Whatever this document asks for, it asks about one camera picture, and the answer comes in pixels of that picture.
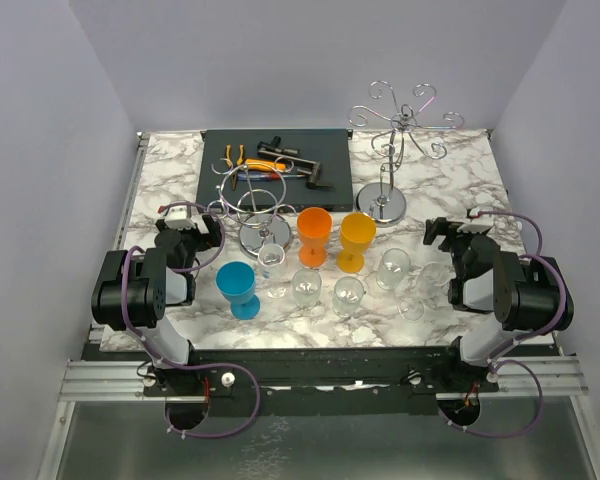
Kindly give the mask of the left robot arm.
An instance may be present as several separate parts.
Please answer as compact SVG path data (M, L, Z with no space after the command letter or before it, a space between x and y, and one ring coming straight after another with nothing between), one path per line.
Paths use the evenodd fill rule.
M156 222L154 246L106 253L91 296L99 325L125 332L143 346L167 382L181 395L194 393L202 380L191 363L191 342L167 319L166 309L193 303L197 255L224 246L224 227L211 214L167 215Z

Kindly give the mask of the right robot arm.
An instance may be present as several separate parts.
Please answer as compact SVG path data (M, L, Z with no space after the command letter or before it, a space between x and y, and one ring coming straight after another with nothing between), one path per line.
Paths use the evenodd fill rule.
M490 230L476 217L467 223L444 217L425 223L423 243L441 238L439 249L451 256L455 277L449 281L449 303L487 316L454 340L453 359L440 367L442 384L454 392L474 383L475 367L488 368L525 340L567 329L575 313L555 258L506 251Z

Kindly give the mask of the ribbed clear wine glass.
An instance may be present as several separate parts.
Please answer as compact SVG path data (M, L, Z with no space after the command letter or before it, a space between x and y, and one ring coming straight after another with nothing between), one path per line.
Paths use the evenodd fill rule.
M384 290L394 290L406 277L411 268L411 259L407 252L391 248L381 257L376 282Z

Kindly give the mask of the yellow plastic goblet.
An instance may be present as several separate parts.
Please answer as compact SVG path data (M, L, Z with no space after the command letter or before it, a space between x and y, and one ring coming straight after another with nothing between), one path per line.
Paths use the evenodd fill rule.
M347 215L340 225L342 251L336 264L345 272L355 274L364 267L364 253L376 235L376 224L368 215L360 212Z

